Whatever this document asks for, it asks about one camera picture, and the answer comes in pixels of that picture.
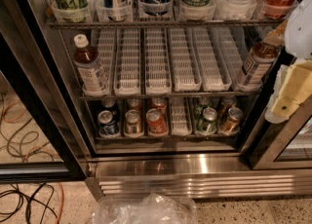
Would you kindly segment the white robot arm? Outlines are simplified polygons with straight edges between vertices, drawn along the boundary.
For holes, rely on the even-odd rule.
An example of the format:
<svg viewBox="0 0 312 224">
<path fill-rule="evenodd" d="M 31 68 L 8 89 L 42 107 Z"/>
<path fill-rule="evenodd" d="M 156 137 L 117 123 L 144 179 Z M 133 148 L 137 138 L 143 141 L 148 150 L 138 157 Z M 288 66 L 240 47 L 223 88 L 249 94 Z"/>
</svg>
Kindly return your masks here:
<svg viewBox="0 0 312 224">
<path fill-rule="evenodd" d="M 280 124 L 312 94 L 312 0 L 302 0 L 288 19 L 265 36 L 264 42 L 284 45 L 286 52 L 296 58 L 294 64 L 279 69 L 265 112 L 266 121 Z"/>
</svg>

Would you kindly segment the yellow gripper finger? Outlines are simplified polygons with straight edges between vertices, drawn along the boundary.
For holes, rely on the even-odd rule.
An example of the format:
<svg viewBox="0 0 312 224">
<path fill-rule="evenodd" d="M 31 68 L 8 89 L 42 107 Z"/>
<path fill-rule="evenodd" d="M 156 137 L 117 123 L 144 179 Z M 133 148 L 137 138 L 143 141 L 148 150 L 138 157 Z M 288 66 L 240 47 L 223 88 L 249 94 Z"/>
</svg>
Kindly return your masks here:
<svg viewBox="0 0 312 224">
<path fill-rule="evenodd" d="M 290 118 L 312 94 L 312 60 L 300 59 L 290 66 L 282 65 L 277 73 L 265 120 L 280 124 Z"/>
</svg>

